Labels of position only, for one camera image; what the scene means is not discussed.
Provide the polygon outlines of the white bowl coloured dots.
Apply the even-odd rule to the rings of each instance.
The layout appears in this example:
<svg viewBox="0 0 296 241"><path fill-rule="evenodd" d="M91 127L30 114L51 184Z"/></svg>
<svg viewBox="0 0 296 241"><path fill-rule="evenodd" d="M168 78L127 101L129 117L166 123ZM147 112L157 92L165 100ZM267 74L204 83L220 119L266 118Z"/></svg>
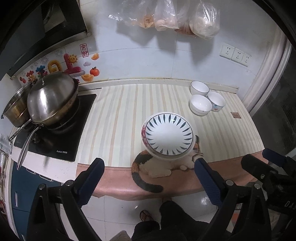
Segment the white bowl coloured dots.
<svg viewBox="0 0 296 241"><path fill-rule="evenodd" d="M219 112L226 105L225 98L217 92L209 91L207 97L212 104L211 111L213 112Z"/></svg>

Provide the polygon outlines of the plain white bowl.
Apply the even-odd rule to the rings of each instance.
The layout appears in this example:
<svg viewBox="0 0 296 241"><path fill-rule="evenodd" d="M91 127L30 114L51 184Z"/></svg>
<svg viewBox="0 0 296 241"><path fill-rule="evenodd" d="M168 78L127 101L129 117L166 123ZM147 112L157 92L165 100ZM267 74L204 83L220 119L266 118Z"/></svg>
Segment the plain white bowl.
<svg viewBox="0 0 296 241"><path fill-rule="evenodd" d="M194 114L205 116L211 111L212 104L207 97L196 94L191 96L189 107Z"/></svg>

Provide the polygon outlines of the white bowl black rim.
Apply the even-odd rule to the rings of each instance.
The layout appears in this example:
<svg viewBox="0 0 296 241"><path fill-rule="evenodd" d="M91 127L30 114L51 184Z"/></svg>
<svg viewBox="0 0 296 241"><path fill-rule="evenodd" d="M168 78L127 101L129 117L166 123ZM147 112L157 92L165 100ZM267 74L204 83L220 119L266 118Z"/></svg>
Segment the white bowl black rim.
<svg viewBox="0 0 296 241"><path fill-rule="evenodd" d="M190 84L190 92L192 95L207 96L209 87L201 81L192 81Z"/></svg>

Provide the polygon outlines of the black induction cooktop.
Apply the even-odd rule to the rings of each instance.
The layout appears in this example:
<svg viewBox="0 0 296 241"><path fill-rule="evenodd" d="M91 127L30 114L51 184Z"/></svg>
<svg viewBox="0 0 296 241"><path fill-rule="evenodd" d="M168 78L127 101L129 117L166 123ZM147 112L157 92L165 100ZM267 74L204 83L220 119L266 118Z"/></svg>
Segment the black induction cooktop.
<svg viewBox="0 0 296 241"><path fill-rule="evenodd" d="M75 161L80 138L95 99L96 94L78 96L59 122L34 133L29 151L50 158Z"/></svg>

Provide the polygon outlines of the brown mat label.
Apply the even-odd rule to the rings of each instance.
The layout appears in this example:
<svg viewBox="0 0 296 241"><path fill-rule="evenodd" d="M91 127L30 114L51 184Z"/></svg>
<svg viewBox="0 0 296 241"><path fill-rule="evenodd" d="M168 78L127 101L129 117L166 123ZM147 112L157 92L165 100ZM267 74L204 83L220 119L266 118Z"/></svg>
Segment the brown mat label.
<svg viewBox="0 0 296 241"><path fill-rule="evenodd" d="M231 114L234 118L241 118L241 116L238 112L231 112Z"/></svg>

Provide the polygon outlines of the sandalled foot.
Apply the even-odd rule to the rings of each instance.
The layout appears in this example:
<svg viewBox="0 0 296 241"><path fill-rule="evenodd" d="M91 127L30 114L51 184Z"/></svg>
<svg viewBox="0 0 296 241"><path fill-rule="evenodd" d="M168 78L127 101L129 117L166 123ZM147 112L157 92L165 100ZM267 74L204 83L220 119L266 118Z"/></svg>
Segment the sandalled foot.
<svg viewBox="0 0 296 241"><path fill-rule="evenodd" d="M147 210L142 210L139 217L141 221L154 221L153 217Z"/></svg>

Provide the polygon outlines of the striped table mat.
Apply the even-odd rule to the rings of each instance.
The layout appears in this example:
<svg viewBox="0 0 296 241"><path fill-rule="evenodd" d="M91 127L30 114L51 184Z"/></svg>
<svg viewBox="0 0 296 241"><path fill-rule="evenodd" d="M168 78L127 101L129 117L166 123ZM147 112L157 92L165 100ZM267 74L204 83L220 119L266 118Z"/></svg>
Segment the striped table mat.
<svg viewBox="0 0 296 241"><path fill-rule="evenodd" d="M224 108L198 116L189 107L186 86L117 85L95 93L77 155L77 172L95 158L105 162L95 196L143 200L199 192L193 171L198 157L237 184L251 180L241 158L261 158L264 145L236 94L221 92Z"/></svg>

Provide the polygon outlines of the steel wok with lid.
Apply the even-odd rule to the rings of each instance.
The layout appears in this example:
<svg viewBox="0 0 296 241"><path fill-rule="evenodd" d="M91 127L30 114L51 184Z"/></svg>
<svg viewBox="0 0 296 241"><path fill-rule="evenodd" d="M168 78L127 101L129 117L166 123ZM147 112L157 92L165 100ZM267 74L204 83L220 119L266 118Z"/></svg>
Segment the steel wok with lid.
<svg viewBox="0 0 296 241"><path fill-rule="evenodd" d="M73 106L78 94L78 81L69 74L54 72L38 80L27 97L29 123L35 125L21 149L16 169L22 166L35 132L60 121Z"/></svg>

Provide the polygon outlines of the steel pot glass lid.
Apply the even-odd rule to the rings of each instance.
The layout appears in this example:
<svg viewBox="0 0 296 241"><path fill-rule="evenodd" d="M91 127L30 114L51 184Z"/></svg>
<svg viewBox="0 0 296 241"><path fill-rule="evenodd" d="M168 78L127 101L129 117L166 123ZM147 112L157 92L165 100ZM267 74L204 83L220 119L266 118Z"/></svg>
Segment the steel pot glass lid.
<svg viewBox="0 0 296 241"><path fill-rule="evenodd" d="M1 119L7 117L18 130L9 137L11 142L19 132L30 123L30 114L27 107L27 98L30 90L36 81L29 82L22 86L10 99L1 115Z"/></svg>

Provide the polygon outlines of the clear plastic bag right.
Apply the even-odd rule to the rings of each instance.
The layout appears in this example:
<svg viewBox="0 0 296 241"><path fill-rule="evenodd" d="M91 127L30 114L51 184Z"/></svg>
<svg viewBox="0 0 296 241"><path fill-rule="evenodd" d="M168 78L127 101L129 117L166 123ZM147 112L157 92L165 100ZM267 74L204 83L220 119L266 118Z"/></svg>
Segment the clear plastic bag right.
<svg viewBox="0 0 296 241"><path fill-rule="evenodd" d="M211 1L177 1L178 33L212 39L220 31L220 9Z"/></svg>

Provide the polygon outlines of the clear plastic bag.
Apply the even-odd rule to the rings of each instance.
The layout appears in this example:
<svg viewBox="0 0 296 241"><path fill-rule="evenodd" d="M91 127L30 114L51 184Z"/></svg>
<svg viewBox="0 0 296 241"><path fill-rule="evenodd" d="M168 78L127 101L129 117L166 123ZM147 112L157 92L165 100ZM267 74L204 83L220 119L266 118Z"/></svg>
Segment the clear plastic bag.
<svg viewBox="0 0 296 241"><path fill-rule="evenodd" d="M211 1L177 1L178 33L212 39L220 31L220 9Z"/></svg>
<svg viewBox="0 0 296 241"><path fill-rule="evenodd" d="M127 26L143 29L154 27L154 10L157 1L119 1L108 18Z"/></svg>
<svg viewBox="0 0 296 241"><path fill-rule="evenodd" d="M158 0L154 11L154 26L159 32L167 29L176 30L179 28L176 1L172 0Z"/></svg>

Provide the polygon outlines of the black range hood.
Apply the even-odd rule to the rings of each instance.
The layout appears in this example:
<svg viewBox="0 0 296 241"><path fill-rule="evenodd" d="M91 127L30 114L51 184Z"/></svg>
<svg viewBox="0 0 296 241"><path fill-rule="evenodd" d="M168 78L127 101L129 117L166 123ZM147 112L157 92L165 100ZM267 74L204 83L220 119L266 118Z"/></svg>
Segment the black range hood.
<svg viewBox="0 0 296 241"><path fill-rule="evenodd" d="M1 77L87 33L79 1L1 1Z"/></svg>

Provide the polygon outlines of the clear plastic bag middle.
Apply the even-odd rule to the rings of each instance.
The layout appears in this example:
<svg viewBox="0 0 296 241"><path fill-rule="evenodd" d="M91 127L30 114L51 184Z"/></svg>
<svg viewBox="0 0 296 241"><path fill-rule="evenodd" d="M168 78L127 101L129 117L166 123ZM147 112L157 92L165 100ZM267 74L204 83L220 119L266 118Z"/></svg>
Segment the clear plastic bag middle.
<svg viewBox="0 0 296 241"><path fill-rule="evenodd" d="M167 29L176 30L179 28L176 1L172 0L158 0L154 11L154 26L159 32Z"/></svg>

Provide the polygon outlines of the clear plastic bag left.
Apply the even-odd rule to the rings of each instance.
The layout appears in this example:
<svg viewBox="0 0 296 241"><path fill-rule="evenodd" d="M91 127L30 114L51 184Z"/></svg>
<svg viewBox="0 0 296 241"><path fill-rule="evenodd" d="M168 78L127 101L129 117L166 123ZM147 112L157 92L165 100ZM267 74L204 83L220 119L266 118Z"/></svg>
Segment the clear plastic bag left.
<svg viewBox="0 0 296 241"><path fill-rule="evenodd" d="M127 26L143 29L154 27L154 10L157 1L119 1L108 18Z"/></svg>

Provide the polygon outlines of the white wall sockets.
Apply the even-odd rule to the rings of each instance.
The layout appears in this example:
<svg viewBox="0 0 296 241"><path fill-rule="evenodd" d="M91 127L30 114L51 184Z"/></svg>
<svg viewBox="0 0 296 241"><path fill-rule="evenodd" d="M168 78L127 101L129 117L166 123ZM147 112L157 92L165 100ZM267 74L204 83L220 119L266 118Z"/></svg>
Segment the white wall sockets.
<svg viewBox="0 0 296 241"><path fill-rule="evenodd" d="M226 43L222 44L219 55L220 57L229 59L246 67L248 67L252 58L250 54Z"/></svg>

